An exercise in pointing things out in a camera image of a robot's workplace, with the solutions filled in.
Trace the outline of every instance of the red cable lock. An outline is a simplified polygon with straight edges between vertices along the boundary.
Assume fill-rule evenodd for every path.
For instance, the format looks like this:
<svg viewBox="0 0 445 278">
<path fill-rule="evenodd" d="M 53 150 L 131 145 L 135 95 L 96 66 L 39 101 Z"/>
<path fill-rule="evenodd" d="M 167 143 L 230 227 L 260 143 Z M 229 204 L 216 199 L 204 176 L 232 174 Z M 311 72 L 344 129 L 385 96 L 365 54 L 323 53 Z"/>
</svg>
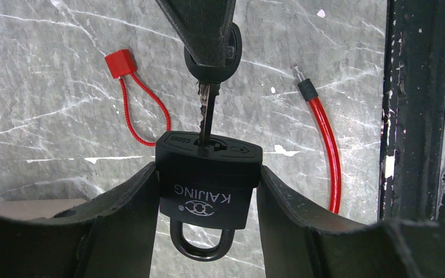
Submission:
<svg viewBox="0 0 445 278">
<path fill-rule="evenodd" d="M 132 136 L 139 141 L 141 144 L 146 145 L 148 147 L 154 147 L 156 142 L 148 142 L 143 140 L 139 135 L 137 135 L 132 123 L 130 121 L 129 114 L 129 100 L 127 97 L 127 87 L 125 86 L 125 81 L 123 77 L 125 75 L 130 75 L 134 79 L 134 81 L 159 105 L 163 114 L 165 114 L 166 118 L 166 131 L 170 131 L 172 129 L 172 122 L 170 119 L 170 114 L 166 109 L 166 106 L 163 102 L 156 96 L 145 84 L 142 83 L 139 78 L 137 78 L 135 72 L 137 71 L 136 63 L 134 58 L 130 54 L 128 49 L 122 49 L 117 52 L 113 52 L 112 54 L 105 57 L 105 61 L 107 62 L 108 68 L 110 69 L 110 73 L 114 79 L 120 80 L 120 86 L 122 87 L 122 95 L 123 95 L 123 109 L 125 111 L 125 120 L 127 121 L 127 127 L 132 133 Z"/>
</svg>

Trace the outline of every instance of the padlock shackle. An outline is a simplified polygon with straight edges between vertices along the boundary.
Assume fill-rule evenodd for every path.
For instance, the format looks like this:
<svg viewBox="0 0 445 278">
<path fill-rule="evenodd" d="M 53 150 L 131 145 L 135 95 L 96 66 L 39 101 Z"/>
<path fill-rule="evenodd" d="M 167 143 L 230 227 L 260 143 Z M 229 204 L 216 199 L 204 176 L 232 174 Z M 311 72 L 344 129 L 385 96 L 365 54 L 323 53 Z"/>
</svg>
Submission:
<svg viewBox="0 0 445 278">
<path fill-rule="evenodd" d="M 210 248 L 193 246 L 183 236 L 183 222 L 170 218 L 170 236 L 176 249 L 190 259 L 211 262 L 226 255 L 233 244 L 235 230 L 221 230 L 219 243 Z"/>
</svg>

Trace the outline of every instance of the eye logo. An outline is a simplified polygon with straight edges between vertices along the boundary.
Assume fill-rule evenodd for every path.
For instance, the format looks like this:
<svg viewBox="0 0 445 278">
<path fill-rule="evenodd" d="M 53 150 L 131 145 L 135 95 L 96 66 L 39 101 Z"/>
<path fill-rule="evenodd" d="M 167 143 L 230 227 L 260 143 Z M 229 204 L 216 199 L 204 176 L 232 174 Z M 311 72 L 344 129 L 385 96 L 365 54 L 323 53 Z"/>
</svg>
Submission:
<svg viewBox="0 0 445 278">
<path fill-rule="evenodd" d="M 214 214 L 214 208 L 203 201 L 198 201 L 198 200 L 188 201 L 185 203 L 185 208 L 191 214 L 195 214 L 198 216 L 211 216 Z"/>
</svg>

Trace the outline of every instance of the red cable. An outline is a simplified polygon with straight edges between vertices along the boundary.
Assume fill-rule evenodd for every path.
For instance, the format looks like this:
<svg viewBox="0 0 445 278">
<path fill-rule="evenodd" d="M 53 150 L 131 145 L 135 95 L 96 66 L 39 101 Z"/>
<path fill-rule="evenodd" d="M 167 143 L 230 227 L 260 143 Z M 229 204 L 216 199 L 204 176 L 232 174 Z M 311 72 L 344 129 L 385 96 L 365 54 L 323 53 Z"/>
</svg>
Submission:
<svg viewBox="0 0 445 278">
<path fill-rule="evenodd" d="M 340 197 L 342 191 L 342 177 L 340 169 L 340 159 L 338 157 L 337 143 L 333 136 L 333 131 L 330 127 L 329 120 L 327 119 L 327 114 L 323 109 L 322 103 L 315 97 L 309 101 L 311 110 L 315 115 L 320 131 L 322 132 L 323 140 L 325 141 L 325 147 L 327 149 L 327 154 L 329 157 L 330 164 L 330 178 L 331 178 L 331 189 L 330 189 L 330 205 L 329 210 L 333 213 L 338 214 L 340 209 Z"/>
<path fill-rule="evenodd" d="M 166 109 L 166 106 L 163 104 L 163 102 L 159 99 L 158 96 L 156 96 L 149 88 L 147 88 L 146 85 L 144 85 L 139 78 L 132 72 L 130 74 L 134 81 L 141 87 L 143 90 L 150 96 L 156 103 L 159 105 L 161 110 L 163 111 L 163 114 L 165 114 L 166 118 L 166 131 L 170 131 L 172 129 L 172 122 L 170 120 L 170 114 L 168 113 L 168 110 Z M 127 121 L 127 127 L 129 127 L 130 133 L 132 133 L 132 136 L 139 141 L 141 144 L 146 145 L 148 147 L 154 147 L 156 145 L 156 142 L 148 142 L 143 140 L 139 135 L 137 135 L 136 131 L 134 130 L 134 127 L 132 126 L 132 123 L 130 122 L 130 114 L 129 114 L 129 100 L 127 97 L 127 87 L 125 86 L 125 81 L 123 80 L 123 77 L 119 78 L 120 80 L 120 86 L 122 87 L 122 94 L 123 94 L 123 110 L 125 111 L 125 120 Z"/>
</svg>

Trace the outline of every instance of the red plastic block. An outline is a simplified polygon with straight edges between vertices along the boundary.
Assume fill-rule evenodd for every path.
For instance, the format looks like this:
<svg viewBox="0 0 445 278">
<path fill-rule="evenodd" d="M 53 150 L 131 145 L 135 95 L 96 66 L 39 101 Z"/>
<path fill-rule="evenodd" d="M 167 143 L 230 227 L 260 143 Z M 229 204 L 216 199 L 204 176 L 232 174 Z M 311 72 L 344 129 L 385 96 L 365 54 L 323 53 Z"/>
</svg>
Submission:
<svg viewBox="0 0 445 278">
<path fill-rule="evenodd" d="M 128 49 L 122 49 L 105 57 L 113 78 L 119 78 L 137 71 L 136 62 Z"/>
</svg>

